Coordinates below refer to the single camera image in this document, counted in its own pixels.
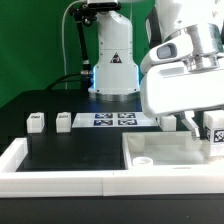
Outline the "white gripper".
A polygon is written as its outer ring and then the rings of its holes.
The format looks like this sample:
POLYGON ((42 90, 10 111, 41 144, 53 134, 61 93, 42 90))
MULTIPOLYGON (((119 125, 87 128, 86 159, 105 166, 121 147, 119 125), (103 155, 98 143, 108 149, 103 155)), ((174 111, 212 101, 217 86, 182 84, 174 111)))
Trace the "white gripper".
POLYGON ((152 67, 140 85, 141 106, 149 117, 180 114, 181 122, 194 140, 200 138, 195 113, 224 105, 224 68, 193 72, 183 62, 152 67))

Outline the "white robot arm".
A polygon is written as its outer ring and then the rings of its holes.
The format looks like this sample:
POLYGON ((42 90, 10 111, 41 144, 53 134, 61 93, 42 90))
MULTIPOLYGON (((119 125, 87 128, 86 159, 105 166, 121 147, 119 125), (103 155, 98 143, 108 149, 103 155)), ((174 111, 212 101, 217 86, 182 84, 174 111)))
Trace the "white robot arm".
POLYGON ((224 0, 155 0, 146 18, 150 50, 133 61, 132 23, 111 6, 117 0, 88 0, 97 10, 99 59, 93 97, 140 94, 149 118, 224 106, 224 0))

